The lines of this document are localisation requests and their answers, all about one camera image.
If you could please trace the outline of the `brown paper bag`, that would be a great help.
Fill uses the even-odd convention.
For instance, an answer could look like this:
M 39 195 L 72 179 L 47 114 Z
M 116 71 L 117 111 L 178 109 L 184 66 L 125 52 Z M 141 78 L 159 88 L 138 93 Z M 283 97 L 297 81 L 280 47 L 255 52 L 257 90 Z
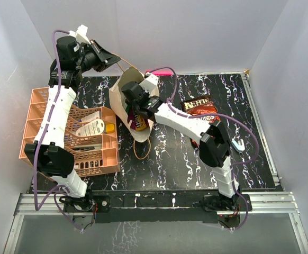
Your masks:
M 151 145 L 149 137 L 154 124 L 151 107 L 153 107 L 155 102 L 158 102 L 159 96 L 150 97 L 149 93 L 140 86 L 140 83 L 150 74 L 144 75 L 137 67 L 128 63 L 125 59 L 122 61 L 127 63 L 129 68 L 123 69 L 121 65 L 118 64 L 119 68 L 122 70 L 122 75 L 108 91 L 110 106 L 133 137 L 133 152 L 135 157 L 139 160 L 143 160 L 149 155 L 151 149 L 148 149 L 146 155 L 139 157 L 136 152 L 135 144 L 148 142 L 149 145 Z M 131 129 L 130 124 L 127 123 L 129 110 L 132 110 L 134 114 L 144 118 L 148 127 L 142 131 Z

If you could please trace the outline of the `brown kettle chips bag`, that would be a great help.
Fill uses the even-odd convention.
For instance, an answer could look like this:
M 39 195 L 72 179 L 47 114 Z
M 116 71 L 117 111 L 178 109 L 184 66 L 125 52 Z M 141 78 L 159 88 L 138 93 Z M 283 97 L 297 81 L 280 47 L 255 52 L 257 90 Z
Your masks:
M 181 109 L 183 112 L 188 113 L 189 111 L 197 108 L 198 106 L 205 105 L 211 101 L 210 95 L 203 95 L 189 100 L 180 102 Z

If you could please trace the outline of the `small white blue clip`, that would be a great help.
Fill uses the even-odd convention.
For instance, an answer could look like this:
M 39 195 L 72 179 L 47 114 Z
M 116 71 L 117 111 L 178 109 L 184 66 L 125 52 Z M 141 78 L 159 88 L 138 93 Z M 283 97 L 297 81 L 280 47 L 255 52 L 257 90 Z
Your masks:
M 239 140 L 232 139 L 231 143 L 236 152 L 243 153 L 245 151 L 245 145 L 243 139 Z

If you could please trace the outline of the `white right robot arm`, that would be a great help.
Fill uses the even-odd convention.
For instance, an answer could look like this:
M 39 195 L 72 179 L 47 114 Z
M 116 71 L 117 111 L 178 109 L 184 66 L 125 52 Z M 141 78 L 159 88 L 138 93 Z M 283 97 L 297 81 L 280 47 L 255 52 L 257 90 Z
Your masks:
M 121 88 L 125 101 L 133 112 L 145 119 L 169 126 L 188 136 L 198 144 L 199 158 L 211 167 L 218 193 L 209 195 L 201 203 L 206 211 L 235 211 L 240 202 L 241 193 L 238 182 L 233 177 L 230 157 L 230 140 L 221 121 L 211 123 L 192 116 L 164 102 L 158 96 L 151 96 L 140 86 L 131 81 Z

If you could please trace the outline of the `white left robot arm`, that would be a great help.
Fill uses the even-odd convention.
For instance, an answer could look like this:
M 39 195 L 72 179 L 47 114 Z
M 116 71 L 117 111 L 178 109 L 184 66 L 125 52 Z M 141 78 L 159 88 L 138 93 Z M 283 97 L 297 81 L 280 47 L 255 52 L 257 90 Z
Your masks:
M 71 106 L 82 81 L 82 73 L 94 69 L 102 72 L 120 57 L 103 49 L 95 40 L 70 31 L 53 40 L 56 58 L 50 67 L 46 111 L 32 143 L 24 152 L 33 164 L 33 183 L 38 174 L 57 182 L 52 191 L 62 193 L 62 203 L 90 211 L 97 202 L 88 185 L 75 169 L 76 161 L 98 168 L 118 165 L 116 136 L 97 134 L 90 137 L 69 137 L 66 131 Z

